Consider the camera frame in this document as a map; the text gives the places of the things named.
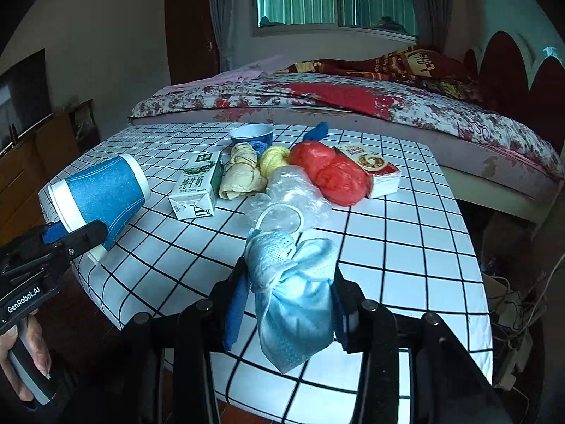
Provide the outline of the person's left hand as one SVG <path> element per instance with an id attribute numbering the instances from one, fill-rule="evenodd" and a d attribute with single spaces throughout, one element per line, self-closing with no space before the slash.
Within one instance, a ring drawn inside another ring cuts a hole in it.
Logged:
<path id="1" fill-rule="evenodd" d="M 30 355 L 34 361 L 35 367 L 44 376 L 47 376 L 50 374 L 52 367 L 52 358 L 47 343 L 43 338 L 42 328 L 35 317 L 35 313 L 36 311 L 32 312 L 27 318 L 24 338 L 30 348 Z M 28 387 L 24 385 L 17 372 L 12 367 L 10 359 L 8 359 L 8 352 L 12 350 L 17 340 L 18 327 L 16 325 L 0 336 L 1 369 L 18 398 L 22 401 L 30 402 L 34 399 L 34 396 Z"/>

